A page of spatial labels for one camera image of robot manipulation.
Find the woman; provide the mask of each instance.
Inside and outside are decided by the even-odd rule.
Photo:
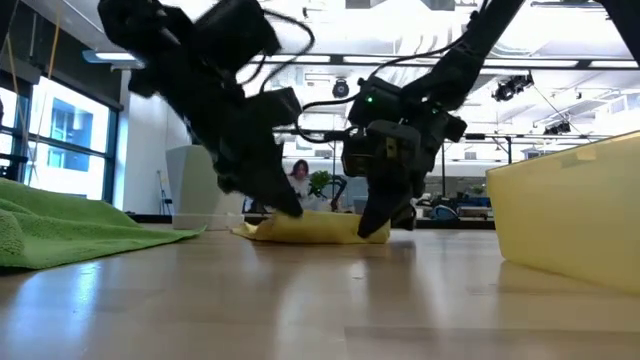
[[[298,199],[309,197],[309,163],[305,160],[298,160],[293,165],[293,170],[288,176],[291,187],[298,195]]]

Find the ceiling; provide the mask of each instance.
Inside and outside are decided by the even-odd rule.
[[[89,47],[105,52],[121,51],[102,32],[96,10],[98,0],[22,1],[53,22],[59,15],[61,27]],[[214,0],[162,1],[180,5],[192,18],[214,3]],[[432,12],[421,0],[386,0],[370,9],[350,9],[347,0],[271,0],[262,4],[301,20],[302,8],[311,9],[306,22],[318,39],[313,49],[315,53],[367,55],[411,54],[438,48],[462,32],[470,11],[466,8],[455,12]],[[542,18],[545,19],[544,25],[541,24]],[[285,53],[295,52],[304,46],[304,33],[292,30],[288,24],[274,22],[274,27]],[[615,27],[606,20],[606,14],[602,11],[551,10],[528,6],[518,14],[492,56],[505,55],[631,58]],[[321,84],[309,86],[300,80],[300,73],[345,77],[352,91],[355,91],[357,78],[367,77],[371,70],[347,66],[295,66],[283,73],[278,81],[282,85],[295,86],[301,100],[308,102],[330,99],[331,87]],[[381,75],[402,85],[424,73],[426,70],[420,68],[396,68]],[[576,118],[589,118],[595,105],[605,105],[606,101],[610,101],[600,101],[600,98],[628,89],[632,89],[631,92],[640,89],[640,72],[635,71],[542,70],[534,71],[533,76],[537,90],[529,89],[507,103],[496,103],[491,98],[491,92],[504,76],[482,76],[459,114],[474,123],[477,129],[488,131],[511,126],[532,131],[535,129],[533,124],[540,124],[540,121],[544,124],[545,119],[552,121],[556,109],[560,112],[569,110],[571,116]],[[579,92],[583,93],[581,99],[575,95]],[[348,105],[318,111],[345,114]]]

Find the white wall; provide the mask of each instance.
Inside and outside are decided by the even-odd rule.
[[[137,214],[160,213],[162,174],[167,197],[171,197],[167,180],[166,151],[189,145],[182,120],[158,96],[145,99],[127,90],[130,73],[123,72],[114,206]]]

